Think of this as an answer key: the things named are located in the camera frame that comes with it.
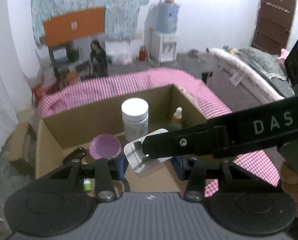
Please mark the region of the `person's right hand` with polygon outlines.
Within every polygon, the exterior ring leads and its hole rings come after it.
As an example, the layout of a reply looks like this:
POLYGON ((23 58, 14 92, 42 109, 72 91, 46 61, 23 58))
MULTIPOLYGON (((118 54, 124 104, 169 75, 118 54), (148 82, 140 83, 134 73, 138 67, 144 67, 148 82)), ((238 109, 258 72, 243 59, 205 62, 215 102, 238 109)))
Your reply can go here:
POLYGON ((296 204, 296 216, 298 218, 298 175, 284 162, 280 169, 280 177, 283 191, 289 194, 296 204))

